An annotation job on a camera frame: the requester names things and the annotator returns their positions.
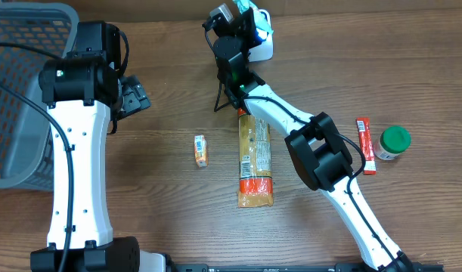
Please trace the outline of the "red snack stick package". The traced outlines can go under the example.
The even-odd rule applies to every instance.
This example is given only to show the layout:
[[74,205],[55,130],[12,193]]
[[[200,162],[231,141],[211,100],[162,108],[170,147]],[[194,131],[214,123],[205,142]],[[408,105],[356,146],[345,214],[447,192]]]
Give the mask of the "red snack stick package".
[[364,174],[375,175],[377,173],[377,168],[375,163],[373,142],[371,138],[370,119],[368,117],[358,117],[356,119],[356,123],[361,151],[366,159]]

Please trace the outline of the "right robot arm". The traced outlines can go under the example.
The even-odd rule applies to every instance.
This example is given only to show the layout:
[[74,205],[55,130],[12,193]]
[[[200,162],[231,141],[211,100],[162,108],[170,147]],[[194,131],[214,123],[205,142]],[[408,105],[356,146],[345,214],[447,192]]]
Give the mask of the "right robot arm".
[[412,271],[407,255],[389,237],[358,186],[362,170],[352,167],[349,147],[357,144],[340,134],[326,113],[305,113],[277,96],[249,68],[251,49],[263,43],[253,9],[233,17],[222,4],[203,23],[217,35],[209,47],[218,68],[219,93],[228,104],[263,119],[284,136],[296,173],[311,190],[332,203],[355,239],[369,271]]

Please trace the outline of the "light blue tissue pack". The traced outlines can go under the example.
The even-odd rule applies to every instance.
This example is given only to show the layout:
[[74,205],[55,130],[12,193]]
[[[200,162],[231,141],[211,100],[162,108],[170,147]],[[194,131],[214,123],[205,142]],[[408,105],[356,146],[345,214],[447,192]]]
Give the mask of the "light blue tissue pack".
[[262,41],[265,41],[269,35],[273,34],[274,30],[268,22],[268,16],[263,14],[254,2],[251,0],[233,0],[233,3],[236,4],[240,13],[243,13],[250,8],[252,9],[258,37]]

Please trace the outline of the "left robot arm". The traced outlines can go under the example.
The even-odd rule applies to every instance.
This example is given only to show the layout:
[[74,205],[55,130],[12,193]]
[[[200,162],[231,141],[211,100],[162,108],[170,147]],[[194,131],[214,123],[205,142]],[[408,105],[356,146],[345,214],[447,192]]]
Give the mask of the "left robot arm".
[[81,22],[75,48],[39,74],[54,144],[54,200],[47,246],[30,256],[33,271],[169,269],[165,255],[141,250],[133,236],[115,237],[107,209],[107,136],[150,106],[138,78],[125,76],[128,55],[119,28]]

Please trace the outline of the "red and tan cracker package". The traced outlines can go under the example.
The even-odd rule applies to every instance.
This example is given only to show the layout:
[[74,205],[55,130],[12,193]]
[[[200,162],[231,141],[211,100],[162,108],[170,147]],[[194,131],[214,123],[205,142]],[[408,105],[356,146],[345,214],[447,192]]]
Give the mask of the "red and tan cracker package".
[[269,124],[238,110],[239,189],[237,206],[256,208],[273,206],[271,172],[271,135]]

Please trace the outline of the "green lid jar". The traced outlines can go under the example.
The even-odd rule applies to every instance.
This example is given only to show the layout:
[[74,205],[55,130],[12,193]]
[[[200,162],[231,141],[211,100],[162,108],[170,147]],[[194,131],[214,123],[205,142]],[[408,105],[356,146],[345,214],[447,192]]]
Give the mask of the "green lid jar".
[[384,130],[374,144],[374,155],[381,160],[394,160],[411,145],[409,132],[401,126]]

